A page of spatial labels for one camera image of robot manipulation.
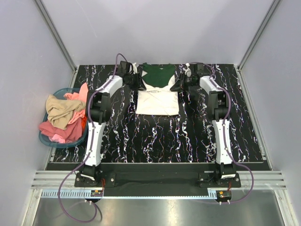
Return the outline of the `cream and green t-shirt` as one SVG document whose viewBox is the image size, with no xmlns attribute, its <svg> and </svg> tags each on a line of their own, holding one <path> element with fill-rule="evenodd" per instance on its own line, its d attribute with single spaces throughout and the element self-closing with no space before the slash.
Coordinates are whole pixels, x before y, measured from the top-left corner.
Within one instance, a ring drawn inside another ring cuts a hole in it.
<svg viewBox="0 0 301 226">
<path fill-rule="evenodd" d="M 170 88 L 175 84 L 176 67 L 172 64 L 144 63 L 142 81 L 146 90 L 139 91 L 136 114 L 175 116 L 179 114 L 178 93 Z"/>
</svg>

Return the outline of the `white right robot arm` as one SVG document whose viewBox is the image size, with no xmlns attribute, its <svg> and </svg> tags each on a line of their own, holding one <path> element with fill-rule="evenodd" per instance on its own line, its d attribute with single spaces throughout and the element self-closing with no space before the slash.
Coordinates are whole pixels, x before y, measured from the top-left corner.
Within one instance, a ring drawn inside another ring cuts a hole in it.
<svg viewBox="0 0 301 226">
<path fill-rule="evenodd" d="M 199 86 L 208 95 L 207 116 L 211 121 L 216 140 L 216 161 L 213 175 L 207 181 L 217 186 L 229 186 L 235 179 L 236 167 L 230 146 L 230 110 L 231 97 L 227 90 L 213 78 L 215 74 L 205 72 L 203 63 L 186 63 L 182 68 L 179 80 L 170 88 L 171 91 L 187 91 L 189 87 Z"/>
</svg>

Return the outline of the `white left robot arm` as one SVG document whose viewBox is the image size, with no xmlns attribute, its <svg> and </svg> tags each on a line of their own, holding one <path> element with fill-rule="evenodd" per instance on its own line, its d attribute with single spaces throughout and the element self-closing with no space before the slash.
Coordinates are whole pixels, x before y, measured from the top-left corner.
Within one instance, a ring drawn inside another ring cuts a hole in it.
<svg viewBox="0 0 301 226">
<path fill-rule="evenodd" d="M 91 186 L 99 185 L 102 180 L 99 170 L 101 165 L 100 149 L 105 126 L 111 118 L 111 97 L 124 85 L 129 86 L 132 90 L 146 90 L 142 81 L 142 73 L 138 71 L 138 63 L 120 61 L 119 66 L 114 69 L 113 75 L 100 88 L 88 92 L 87 95 L 88 137 L 80 175 Z"/>
</svg>

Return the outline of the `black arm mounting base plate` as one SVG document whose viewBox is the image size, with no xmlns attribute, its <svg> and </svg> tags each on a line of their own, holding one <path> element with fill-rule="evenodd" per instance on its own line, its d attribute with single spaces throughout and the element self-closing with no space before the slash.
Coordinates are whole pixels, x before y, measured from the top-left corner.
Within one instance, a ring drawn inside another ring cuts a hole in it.
<svg viewBox="0 0 301 226">
<path fill-rule="evenodd" d="M 214 163 L 102 163 L 100 181 L 92 181 L 71 172 L 75 163 L 51 163 L 46 171 L 36 173 L 46 187 L 104 188 L 113 191 L 159 191 L 168 194 L 196 194 L 198 190 L 216 188 L 207 181 L 215 170 Z"/>
</svg>

